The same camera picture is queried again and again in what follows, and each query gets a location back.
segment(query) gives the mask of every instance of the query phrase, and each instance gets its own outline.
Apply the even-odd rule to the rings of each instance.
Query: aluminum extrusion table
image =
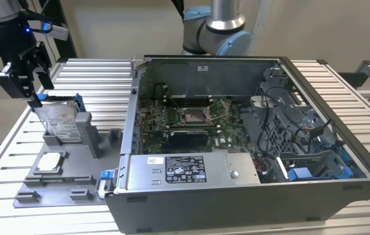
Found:
[[[328,65],[316,61],[292,62],[370,151],[370,104]],[[99,131],[123,128],[130,72],[130,60],[69,59],[53,67],[55,90],[48,94],[80,93]],[[0,234],[118,234],[106,205],[12,207],[13,196],[43,145],[43,131],[36,115],[27,108],[0,145]],[[327,221],[179,232],[184,235],[224,233],[368,235],[370,200],[351,203]]]

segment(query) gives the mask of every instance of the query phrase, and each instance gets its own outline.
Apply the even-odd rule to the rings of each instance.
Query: white wall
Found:
[[[186,8],[210,0],[184,0]],[[247,29],[259,0],[243,0]],[[179,54],[183,24],[170,0],[61,0],[79,57],[130,59],[144,54]]]
[[[256,55],[324,59],[338,71],[370,60],[370,0],[272,0]]]

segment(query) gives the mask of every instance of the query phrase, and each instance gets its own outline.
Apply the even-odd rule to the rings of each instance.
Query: power supply label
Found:
[[[203,156],[166,157],[164,160],[167,183],[207,182]]]

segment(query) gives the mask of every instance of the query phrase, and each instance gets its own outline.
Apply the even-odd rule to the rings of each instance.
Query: silver robot arm segment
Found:
[[[243,30],[240,0],[211,0],[211,6],[184,10],[187,54],[246,55],[251,33]]]

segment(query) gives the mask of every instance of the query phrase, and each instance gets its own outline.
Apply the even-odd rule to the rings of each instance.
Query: motherboard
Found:
[[[168,97],[147,104],[139,122],[144,154],[254,152],[234,100]]]

